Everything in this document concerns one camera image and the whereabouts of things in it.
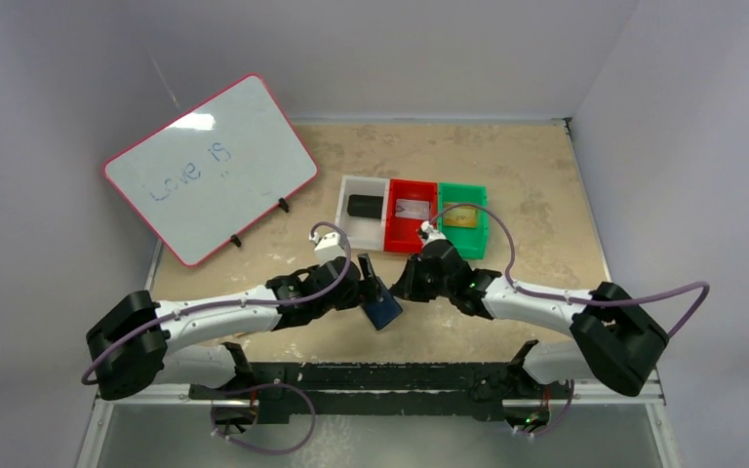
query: yellow package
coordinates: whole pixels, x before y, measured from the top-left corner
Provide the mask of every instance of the yellow package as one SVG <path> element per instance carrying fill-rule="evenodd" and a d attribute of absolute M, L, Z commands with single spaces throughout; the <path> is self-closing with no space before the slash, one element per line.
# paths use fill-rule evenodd
<path fill-rule="evenodd" d="M 445 203 L 444 210 L 456 203 Z M 444 213 L 444 225 L 456 227 L 478 227 L 478 210 L 472 207 L 457 207 Z"/>

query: beige tabletop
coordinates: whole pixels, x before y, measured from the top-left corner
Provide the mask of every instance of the beige tabletop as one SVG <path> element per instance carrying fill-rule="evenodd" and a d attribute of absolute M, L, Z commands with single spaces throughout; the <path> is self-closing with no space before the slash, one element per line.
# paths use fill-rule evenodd
<path fill-rule="evenodd" d="M 155 298 L 237 293 L 314 264 L 308 230 L 316 221 L 334 221 L 343 175 L 484 185 L 489 207 L 515 238 L 514 277 L 590 289 L 606 279 L 563 127 L 325 124 L 296 129 L 320 174 L 290 199 L 291 212 L 271 212 L 240 236 L 242 249 L 226 246 L 196 267 L 183 266 L 164 250 L 154 277 Z M 371 257 L 386 286 L 397 281 L 404 255 Z M 503 233 L 491 225 L 485 259 L 471 263 L 502 270 L 508 258 Z M 358 308 L 329 312 L 307 327 L 227 340 L 242 343 L 252 361 L 466 362 L 509 360 L 532 338 L 567 339 L 529 324 L 464 316 L 444 299 L 402 305 L 403 314 L 382 331 L 375 331 Z"/>

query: whiteboard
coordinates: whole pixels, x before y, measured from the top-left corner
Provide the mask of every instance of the whiteboard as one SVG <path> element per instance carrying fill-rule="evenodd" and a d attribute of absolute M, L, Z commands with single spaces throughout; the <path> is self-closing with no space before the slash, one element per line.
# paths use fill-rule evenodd
<path fill-rule="evenodd" d="M 104 175 L 190 266 L 314 178 L 317 165 L 249 75 L 112 158 Z"/>

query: white wall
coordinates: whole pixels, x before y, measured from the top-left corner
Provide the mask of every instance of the white wall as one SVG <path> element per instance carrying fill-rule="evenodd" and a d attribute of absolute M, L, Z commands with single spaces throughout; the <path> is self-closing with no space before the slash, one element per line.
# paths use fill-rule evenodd
<path fill-rule="evenodd" d="M 117 2 L 0 1 L 0 466 L 72 466 L 85 332 L 153 238 L 100 163 L 172 119 Z"/>
<path fill-rule="evenodd" d="M 714 287 L 660 368 L 686 466 L 749 466 L 749 0 L 641 0 L 573 123 L 614 278 Z"/>
<path fill-rule="evenodd" d="M 294 117 L 573 115 L 638 0 L 129 0 L 188 107 L 248 72 Z"/>

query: green bin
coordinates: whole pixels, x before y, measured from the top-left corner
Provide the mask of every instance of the green bin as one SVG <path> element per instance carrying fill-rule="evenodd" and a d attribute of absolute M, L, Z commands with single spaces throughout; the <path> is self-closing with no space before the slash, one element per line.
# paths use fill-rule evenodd
<path fill-rule="evenodd" d="M 487 187 L 441 182 L 438 184 L 438 213 L 447 203 L 474 203 L 485 207 Z M 487 241 L 490 239 L 490 217 L 486 213 L 478 211 L 475 227 L 447 226 L 440 218 L 438 228 L 453 243 L 463 258 L 484 258 Z"/>

